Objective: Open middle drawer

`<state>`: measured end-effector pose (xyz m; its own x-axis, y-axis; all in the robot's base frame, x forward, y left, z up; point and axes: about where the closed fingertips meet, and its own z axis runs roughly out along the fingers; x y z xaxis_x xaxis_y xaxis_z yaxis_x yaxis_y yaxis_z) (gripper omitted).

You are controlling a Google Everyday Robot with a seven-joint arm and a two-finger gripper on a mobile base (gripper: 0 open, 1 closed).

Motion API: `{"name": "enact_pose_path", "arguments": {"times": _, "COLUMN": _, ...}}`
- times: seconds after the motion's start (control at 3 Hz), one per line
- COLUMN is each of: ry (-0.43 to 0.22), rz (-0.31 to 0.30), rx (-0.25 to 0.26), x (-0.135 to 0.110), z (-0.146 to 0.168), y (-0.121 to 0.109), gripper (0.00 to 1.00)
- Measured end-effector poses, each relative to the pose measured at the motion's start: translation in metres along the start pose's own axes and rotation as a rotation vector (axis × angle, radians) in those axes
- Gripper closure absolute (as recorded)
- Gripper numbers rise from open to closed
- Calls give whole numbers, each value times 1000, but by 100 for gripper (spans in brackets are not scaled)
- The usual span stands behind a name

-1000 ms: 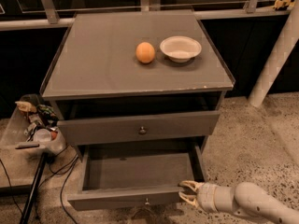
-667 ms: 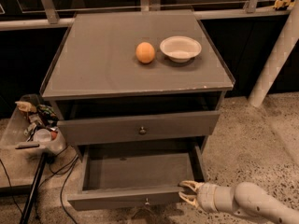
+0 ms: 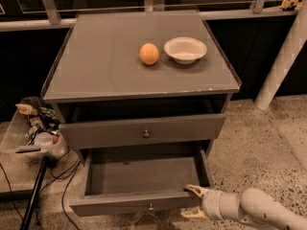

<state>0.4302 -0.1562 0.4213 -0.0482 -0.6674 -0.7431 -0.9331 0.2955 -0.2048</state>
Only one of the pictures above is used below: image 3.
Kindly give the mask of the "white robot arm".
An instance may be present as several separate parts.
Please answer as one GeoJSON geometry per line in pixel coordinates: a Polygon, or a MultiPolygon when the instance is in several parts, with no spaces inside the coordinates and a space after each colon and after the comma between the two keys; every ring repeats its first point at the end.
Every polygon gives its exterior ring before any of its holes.
{"type": "Polygon", "coordinates": [[[257,230],[307,230],[307,218],[288,210],[259,189],[248,188],[241,194],[191,184],[184,189],[201,199],[198,208],[182,214],[185,218],[228,219],[257,230]]]}

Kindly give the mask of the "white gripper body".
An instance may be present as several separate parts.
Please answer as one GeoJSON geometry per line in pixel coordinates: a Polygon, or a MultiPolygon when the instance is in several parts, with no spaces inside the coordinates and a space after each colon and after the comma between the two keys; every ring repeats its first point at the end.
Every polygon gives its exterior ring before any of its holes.
{"type": "Polygon", "coordinates": [[[244,216],[241,196],[218,190],[208,190],[202,197],[201,208],[212,220],[232,219],[239,221],[244,216]]]}

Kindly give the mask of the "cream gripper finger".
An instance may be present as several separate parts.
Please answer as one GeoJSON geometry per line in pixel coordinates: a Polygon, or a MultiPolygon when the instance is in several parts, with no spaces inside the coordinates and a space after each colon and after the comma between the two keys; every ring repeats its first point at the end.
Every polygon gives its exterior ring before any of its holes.
{"type": "Polygon", "coordinates": [[[190,208],[188,210],[184,210],[180,213],[180,215],[185,219],[203,219],[204,212],[200,207],[190,208]]]}
{"type": "Polygon", "coordinates": [[[192,184],[185,185],[184,189],[189,191],[189,192],[194,193],[199,198],[203,198],[204,195],[209,192],[208,189],[205,189],[205,188],[198,186],[198,185],[192,185],[192,184]]]}

